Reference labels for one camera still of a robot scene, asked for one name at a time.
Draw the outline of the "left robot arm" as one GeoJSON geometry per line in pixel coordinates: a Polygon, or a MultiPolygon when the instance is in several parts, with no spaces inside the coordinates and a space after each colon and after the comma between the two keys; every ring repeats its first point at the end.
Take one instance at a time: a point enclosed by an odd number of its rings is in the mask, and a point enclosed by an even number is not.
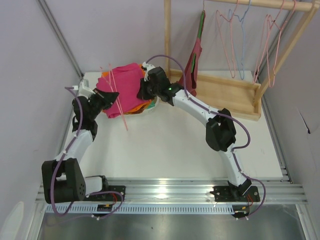
{"type": "Polygon", "coordinates": [[[71,140],[55,159],[45,161],[41,166],[44,198],[48,204],[82,201],[87,195],[108,188],[105,176],[84,177],[80,161],[97,136],[96,117],[109,109],[118,95],[118,92],[95,88],[89,96],[77,96],[72,100],[71,140]]]}

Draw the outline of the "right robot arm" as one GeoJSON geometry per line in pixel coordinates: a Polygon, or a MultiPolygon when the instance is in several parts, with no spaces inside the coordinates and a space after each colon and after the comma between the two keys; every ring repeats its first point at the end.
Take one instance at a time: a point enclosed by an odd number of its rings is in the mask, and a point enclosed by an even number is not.
{"type": "Polygon", "coordinates": [[[239,202],[252,185],[252,181],[242,172],[235,152],[236,128],[231,113],[226,108],[217,110],[194,98],[179,83],[171,83],[161,67],[143,63],[145,72],[140,80],[137,98],[150,100],[155,97],[173,107],[179,108],[201,122],[205,127],[207,145],[220,154],[228,177],[228,191],[224,199],[239,202]]]}

